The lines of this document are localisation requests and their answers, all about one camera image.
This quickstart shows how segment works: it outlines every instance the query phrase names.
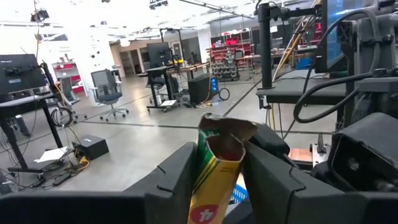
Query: desk leg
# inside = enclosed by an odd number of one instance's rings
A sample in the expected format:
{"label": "desk leg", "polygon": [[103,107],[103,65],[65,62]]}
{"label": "desk leg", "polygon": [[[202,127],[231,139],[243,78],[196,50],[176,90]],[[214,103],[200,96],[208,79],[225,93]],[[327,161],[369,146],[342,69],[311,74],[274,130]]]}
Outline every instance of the desk leg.
{"label": "desk leg", "polygon": [[150,76],[148,76],[148,79],[149,79],[150,91],[152,92],[152,97],[154,99],[155,107],[158,107],[159,105],[158,105],[158,102],[157,102],[157,99],[156,99],[156,92],[155,92],[155,88],[154,88],[154,83],[153,83],[152,78]]}
{"label": "desk leg", "polygon": [[189,74],[190,74],[191,78],[189,78],[188,81],[193,80],[193,70],[191,70],[191,71],[189,72]]}
{"label": "desk leg", "polygon": [[50,130],[51,130],[52,136],[54,137],[55,143],[57,144],[57,147],[58,148],[63,147],[60,136],[58,135],[57,128],[55,127],[55,124],[51,118],[51,114],[49,112],[49,107],[47,105],[43,106],[43,111],[45,114],[45,118],[47,119],[47,122],[50,126]]}
{"label": "desk leg", "polygon": [[18,147],[14,130],[12,130],[12,128],[7,124],[7,121],[5,119],[0,120],[0,126],[4,134],[6,134],[7,139],[12,147],[12,150],[14,151],[14,154],[17,157],[19,166],[21,167],[21,169],[28,169],[24,156],[22,155],[21,150]]}
{"label": "desk leg", "polygon": [[173,90],[171,88],[171,75],[169,76],[168,74],[164,73],[164,80],[166,82],[166,89],[167,89],[167,96],[169,97],[169,100],[174,100],[173,97]]}

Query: pillar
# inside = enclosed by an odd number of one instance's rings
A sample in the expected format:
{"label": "pillar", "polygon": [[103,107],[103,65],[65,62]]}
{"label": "pillar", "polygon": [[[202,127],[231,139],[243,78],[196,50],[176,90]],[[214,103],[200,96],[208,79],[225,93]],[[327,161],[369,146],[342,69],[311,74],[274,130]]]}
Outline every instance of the pillar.
{"label": "pillar", "polygon": [[200,49],[200,57],[202,63],[206,62],[206,59],[209,57],[209,54],[206,49],[211,47],[211,33],[210,33],[210,25],[204,25],[203,29],[198,30],[198,41],[199,41],[199,49]]}
{"label": "pillar", "polygon": [[83,81],[86,96],[92,106],[97,106],[93,93],[94,83],[91,73],[104,69],[112,69],[114,65],[111,47],[106,32],[102,29],[90,29],[88,26],[69,24],[66,27],[67,37],[72,50],[73,59]]}

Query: black box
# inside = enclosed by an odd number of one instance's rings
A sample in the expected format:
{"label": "black box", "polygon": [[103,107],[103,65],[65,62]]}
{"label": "black box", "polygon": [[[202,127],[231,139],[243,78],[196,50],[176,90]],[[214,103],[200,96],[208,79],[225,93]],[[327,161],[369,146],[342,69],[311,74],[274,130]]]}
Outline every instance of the black box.
{"label": "black box", "polygon": [[218,81],[215,77],[210,78],[209,73],[205,73],[188,81],[188,89],[191,103],[198,105],[211,100],[218,93]]}
{"label": "black box", "polygon": [[90,160],[94,160],[109,152],[108,145],[103,138],[86,135],[79,138],[79,140],[80,142],[73,142],[72,144]]}

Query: gray office chair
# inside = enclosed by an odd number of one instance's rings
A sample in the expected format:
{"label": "gray office chair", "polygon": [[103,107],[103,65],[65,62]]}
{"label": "gray office chair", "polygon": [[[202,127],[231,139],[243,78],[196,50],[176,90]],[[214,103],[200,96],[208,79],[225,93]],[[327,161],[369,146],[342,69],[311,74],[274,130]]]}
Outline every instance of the gray office chair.
{"label": "gray office chair", "polygon": [[78,119],[79,116],[84,116],[84,118],[87,118],[87,114],[77,113],[72,108],[72,106],[77,104],[80,101],[80,99],[73,92],[71,77],[61,78],[60,86],[61,86],[61,92],[64,95],[65,104],[66,104],[64,106],[67,107],[70,111],[72,111],[72,113],[75,117],[73,122],[77,123],[76,119]]}
{"label": "gray office chair", "polygon": [[93,78],[93,83],[94,83],[94,88],[93,94],[95,97],[95,101],[97,103],[105,104],[105,105],[110,105],[111,109],[103,114],[108,113],[105,116],[105,120],[108,120],[108,117],[113,114],[113,116],[116,116],[116,114],[122,114],[122,117],[125,118],[126,114],[123,113],[125,111],[126,113],[129,113],[129,110],[126,108],[114,108],[113,105],[119,100],[120,97],[122,97],[122,89],[121,89],[121,82],[116,82],[115,78],[112,75],[112,72],[109,71],[108,69],[106,70],[101,70],[97,72],[92,72],[91,77]]}

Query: black chair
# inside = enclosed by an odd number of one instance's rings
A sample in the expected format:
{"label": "black chair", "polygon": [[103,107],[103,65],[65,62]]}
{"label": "black chair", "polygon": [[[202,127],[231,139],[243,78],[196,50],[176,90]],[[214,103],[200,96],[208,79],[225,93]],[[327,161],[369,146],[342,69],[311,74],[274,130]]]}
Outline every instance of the black chair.
{"label": "black chair", "polygon": [[[150,83],[149,83],[150,78],[151,77],[148,77],[148,82],[147,82],[146,88],[150,88]],[[161,96],[162,101],[163,101],[164,100],[163,96],[167,96],[167,94],[160,93],[159,90],[161,90],[163,88],[163,86],[166,84],[165,79],[163,77],[154,77],[154,78],[152,78],[152,83],[153,83],[153,86],[155,89],[155,94]],[[153,96],[149,97],[149,103],[152,103],[153,100],[154,100]]]}
{"label": "black chair", "polygon": [[121,82],[117,82],[112,75],[112,72],[109,70],[101,70],[97,72],[92,72],[91,77],[93,78],[94,88],[92,89],[93,94],[95,96],[95,101],[97,103],[101,103],[104,105],[110,105],[111,109],[103,114],[108,113],[105,116],[105,120],[108,120],[108,117],[113,114],[122,114],[122,117],[126,117],[126,113],[129,113],[129,110],[126,108],[114,108],[113,105],[118,102],[119,98],[123,96],[121,89]]}

